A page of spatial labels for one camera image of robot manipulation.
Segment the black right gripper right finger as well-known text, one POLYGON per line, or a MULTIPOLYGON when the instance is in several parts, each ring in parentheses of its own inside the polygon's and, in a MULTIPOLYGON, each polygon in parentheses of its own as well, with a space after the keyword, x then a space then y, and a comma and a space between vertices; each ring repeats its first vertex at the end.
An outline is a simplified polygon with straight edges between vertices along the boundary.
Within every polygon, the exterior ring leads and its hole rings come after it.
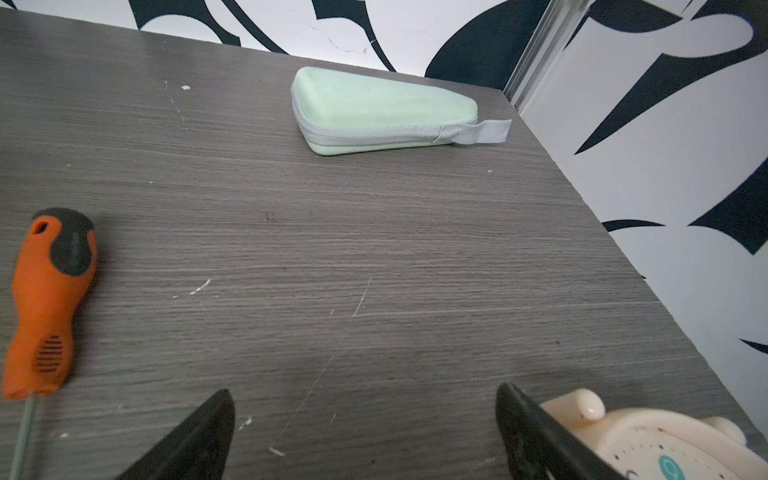
POLYGON ((495 416, 513 479, 621 477, 514 385, 498 387, 495 416))

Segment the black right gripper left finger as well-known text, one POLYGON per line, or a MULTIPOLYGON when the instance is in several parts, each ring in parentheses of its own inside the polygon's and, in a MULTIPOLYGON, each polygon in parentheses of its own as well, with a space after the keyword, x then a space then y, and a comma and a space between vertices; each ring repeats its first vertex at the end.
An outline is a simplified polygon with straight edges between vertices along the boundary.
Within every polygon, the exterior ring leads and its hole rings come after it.
POLYGON ((234 422, 233 397, 220 389, 118 477, 221 479, 234 422))

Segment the orange black handled screwdriver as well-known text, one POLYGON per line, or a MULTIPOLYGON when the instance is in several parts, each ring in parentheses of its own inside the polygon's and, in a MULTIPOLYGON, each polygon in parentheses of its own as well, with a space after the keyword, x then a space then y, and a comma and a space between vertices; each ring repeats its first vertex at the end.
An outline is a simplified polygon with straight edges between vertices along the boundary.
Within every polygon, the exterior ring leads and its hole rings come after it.
POLYGON ((72 325, 95 277, 94 223, 63 207, 37 212, 11 285, 18 325, 7 350, 1 393, 24 409, 9 477, 21 477, 37 399, 59 390, 74 357, 72 325))

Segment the cream alarm clock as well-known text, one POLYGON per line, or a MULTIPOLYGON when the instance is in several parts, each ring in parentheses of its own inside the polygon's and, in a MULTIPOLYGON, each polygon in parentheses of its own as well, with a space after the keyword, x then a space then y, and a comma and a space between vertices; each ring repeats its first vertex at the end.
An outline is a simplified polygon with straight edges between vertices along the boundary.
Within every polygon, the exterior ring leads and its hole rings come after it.
POLYGON ((651 408, 608 412, 591 390, 540 404, 555 421, 627 479, 765 479, 767 462, 719 416, 696 419, 651 408))

